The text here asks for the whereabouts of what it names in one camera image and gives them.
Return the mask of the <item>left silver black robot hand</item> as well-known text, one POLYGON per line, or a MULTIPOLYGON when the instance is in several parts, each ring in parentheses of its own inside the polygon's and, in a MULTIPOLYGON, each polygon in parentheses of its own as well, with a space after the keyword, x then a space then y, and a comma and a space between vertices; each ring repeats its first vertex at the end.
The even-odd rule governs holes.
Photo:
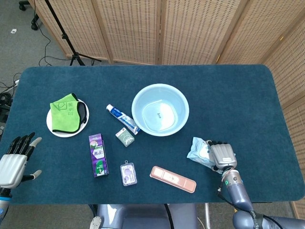
POLYGON ((35 133, 16 137, 10 144, 7 153, 0 159, 0 189, 15 189, 21 182, 35 180, 42 171, 24 175, 24 171, 33 151, 42 138, 32 138, 35 133))

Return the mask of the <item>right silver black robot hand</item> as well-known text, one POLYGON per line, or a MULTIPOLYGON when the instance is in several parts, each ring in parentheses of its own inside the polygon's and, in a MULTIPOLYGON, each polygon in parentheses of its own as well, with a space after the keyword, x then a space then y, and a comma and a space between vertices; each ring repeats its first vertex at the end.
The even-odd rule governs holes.
POLYGON ((208 140, 210 159, 213 161, 212 171, 223 173, 237 167, 237 159, 231 145, 227 142, 208 140))

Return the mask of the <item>wet wipes pack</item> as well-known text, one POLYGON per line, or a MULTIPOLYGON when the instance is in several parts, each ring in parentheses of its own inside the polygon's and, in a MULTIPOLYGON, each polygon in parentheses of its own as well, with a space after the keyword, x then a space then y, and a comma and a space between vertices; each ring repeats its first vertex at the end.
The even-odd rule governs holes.
POLYGON ((199 137, 193 137, 192 146, 187 158, 213 170, 215 162, 209 143, 210 140, 205 141, 199 137))

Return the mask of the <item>purple carton box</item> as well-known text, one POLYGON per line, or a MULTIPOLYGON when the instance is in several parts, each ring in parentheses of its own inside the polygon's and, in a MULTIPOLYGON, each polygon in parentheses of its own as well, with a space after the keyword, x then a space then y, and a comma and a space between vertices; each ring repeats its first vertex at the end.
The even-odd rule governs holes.
POLYGON ((91 162, 94 177, 106 176, 109 174, 104 141, 101 134, 89 136, 91 162))

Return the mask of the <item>small green white box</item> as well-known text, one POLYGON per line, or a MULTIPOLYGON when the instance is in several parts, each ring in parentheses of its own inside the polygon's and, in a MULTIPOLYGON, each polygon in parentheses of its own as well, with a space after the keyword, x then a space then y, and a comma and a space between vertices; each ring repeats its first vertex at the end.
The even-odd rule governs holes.
POLYGON ((125 147, 128 147, 134 142, 134 137, 129 133, 129 131, 124 127, 115 136, 122 142, 125 147))

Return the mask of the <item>light blue plastic basin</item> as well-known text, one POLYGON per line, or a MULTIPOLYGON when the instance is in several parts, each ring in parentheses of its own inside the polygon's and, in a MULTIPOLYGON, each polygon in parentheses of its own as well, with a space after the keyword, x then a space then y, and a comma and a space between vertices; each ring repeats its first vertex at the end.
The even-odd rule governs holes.
POLYGON ((151 84, 134 97, 132 117, 145 133, 169 136, 185 126, 189 117, 189 104, 177 88, 163 83, 151 84))

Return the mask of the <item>white blue toothpaste tube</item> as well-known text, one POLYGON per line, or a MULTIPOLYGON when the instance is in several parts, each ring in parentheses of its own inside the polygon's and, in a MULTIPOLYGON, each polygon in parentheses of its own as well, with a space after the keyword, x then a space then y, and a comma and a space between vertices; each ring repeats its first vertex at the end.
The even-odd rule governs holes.
POLYGON ((139 133, 140 128, 131 117, 129 117, 116 107, 112 106, 111 104, 108 104, 106 106, 106 110, 108 110, 110 114, 114 116, 117 120, 123 123, 134 135, 137 135, 139 133))

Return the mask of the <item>pink toothbrush case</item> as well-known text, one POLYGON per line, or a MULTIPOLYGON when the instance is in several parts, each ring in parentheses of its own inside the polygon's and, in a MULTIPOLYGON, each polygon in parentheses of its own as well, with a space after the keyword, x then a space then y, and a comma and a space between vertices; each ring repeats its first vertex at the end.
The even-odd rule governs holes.
POLYGON ((154 166, 152 168, 150 177, 188 193, 194 193, 196 189, 196 182, 194 180, 183 177, 158 166, 154 166))

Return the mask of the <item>white round plate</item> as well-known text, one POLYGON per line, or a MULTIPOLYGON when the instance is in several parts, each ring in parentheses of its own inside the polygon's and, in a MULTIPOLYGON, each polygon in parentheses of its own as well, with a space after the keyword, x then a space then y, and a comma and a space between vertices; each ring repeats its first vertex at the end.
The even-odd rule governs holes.
POLYGON ((86 125, 88 124, 88 121, 89 121, 89 116, 90 116, 89 109, 88 109, 87 104, 83 100, 79 99, 79 101, 84 103, 84 105, 85 105, 85 108, 86 108, 86 122, 82 123, 80 128, 79 128, 79 130, 77 132, 75 132, 75 133, 53 132, 52 131, 51 110, 49 110, 48 113, 47 113, 47 117, 46 117, 46 125, 47 125, 49 131, 52 134, 54 134, 57 137, 62 137, 62 138, 72 137, 72 136, 75 136, 75 135, 79 134, 86 127, 86 125))

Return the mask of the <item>dark teal table mat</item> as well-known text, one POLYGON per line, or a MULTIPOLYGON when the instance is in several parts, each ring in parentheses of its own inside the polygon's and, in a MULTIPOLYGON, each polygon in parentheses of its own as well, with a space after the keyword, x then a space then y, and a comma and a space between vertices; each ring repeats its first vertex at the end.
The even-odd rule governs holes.
POLYGON ((295 201, 305 183, 270 70, 264 65, 106 65, 31 67, 20 77, 0 157, 11 141, 41 137, 26 174, 41 175, 12 190, 12 204, 152 204, 218 202, 221 176, 187 158, 193 137, 230 143, 237 169, 253 202, 295 201), (144 87, 165 83, 189 103, 186 125, 171 136, 140 132, 125 147, 115 136, 122 124, 112 104, 130 115, 144 87), (87 126, 60 138, 46 125, 50 103, 74 93, 89 109, 87 126), (89 136, 101 134, 109 174, 94 177, 89 136), (120 165, 135 167, 137 184, 124 186, 120 165), (154 166, 196 182, 188 193, 150 177, 154 166))

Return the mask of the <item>metal table leg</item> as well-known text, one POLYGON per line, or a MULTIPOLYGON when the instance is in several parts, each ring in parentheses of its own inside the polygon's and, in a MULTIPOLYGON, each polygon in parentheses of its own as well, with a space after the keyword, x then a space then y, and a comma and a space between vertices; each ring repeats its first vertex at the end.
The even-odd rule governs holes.
POLYGON ((205 229, 211 229, 209 203, 204 204, 205 229))

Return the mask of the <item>green cloth with black trim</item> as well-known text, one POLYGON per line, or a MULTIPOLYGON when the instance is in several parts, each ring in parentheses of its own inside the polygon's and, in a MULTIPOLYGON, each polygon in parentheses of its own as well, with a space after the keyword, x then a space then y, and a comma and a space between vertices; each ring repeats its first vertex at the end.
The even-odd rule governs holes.
POLYGON ((86 105, 74 93, 50 103, 50 110, 53 132, 73 134, 87 123, 86 105))

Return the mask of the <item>blue-grey robot torso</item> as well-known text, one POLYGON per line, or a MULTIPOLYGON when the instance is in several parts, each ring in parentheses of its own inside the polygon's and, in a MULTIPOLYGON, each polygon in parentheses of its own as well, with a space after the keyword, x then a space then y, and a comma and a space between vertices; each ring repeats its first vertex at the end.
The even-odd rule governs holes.
POLYGON ((99 204, 90 229, 197 229, 195 204, 99 204))

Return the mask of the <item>black tripod stand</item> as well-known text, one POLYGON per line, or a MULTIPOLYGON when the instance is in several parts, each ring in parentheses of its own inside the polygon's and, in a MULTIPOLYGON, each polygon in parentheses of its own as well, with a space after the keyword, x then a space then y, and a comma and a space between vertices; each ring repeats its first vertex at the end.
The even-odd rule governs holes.
POLYGON ((61 38, 67 42, 69 48, 72 51, 70 66, 72 66, 74 61, 77 61, 80 66, 85 66, 85 63, 82 61, 81 57, 85 57, 85 58, 90 59, 91 60, 91 66, 94 65, 95 61, 101 62, 101 60, 99 60, 99 59, 96 59, 96 58, 90 57, 88 55, 84 55, 84 54, 76 52, 75 48, 73 47, 73 45, 72 45, 72 43, 71 43, 71 41, 69 39, 69 36, 65 32, 65 30, 64 30, 64 28, 63 28, 59 18, 57 17, 57 15, 56 15, 56 13, 55 13, 55 11, 54 11, 50 1, 49 0, 44 0, 44 1, 45 1, 46 5, 48 6, 48 8, 49 8, 53 18, 55 19, 57 25, 59 26, 59 29, 60 29, 60 31, 62 33, 61 38))

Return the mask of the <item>black office chair base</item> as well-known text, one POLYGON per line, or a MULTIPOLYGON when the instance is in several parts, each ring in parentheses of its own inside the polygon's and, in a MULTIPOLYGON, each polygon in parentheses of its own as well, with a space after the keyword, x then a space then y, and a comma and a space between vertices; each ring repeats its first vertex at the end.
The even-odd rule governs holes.
MULTIPOLYGON (((25 11, 27 5, 30 5, 30 2, 28 0, 21 0, 21 1, 19 1, 19 9, 21 11, 25 11)), ((36 13, 36 11, 34 11, 34 17, 33 17, 32 21, 31 21, 31 29, 34 30, 34 31, 38 30, 38 25, 37 25, 38 19, 39 19, 39 16, 36 13)))

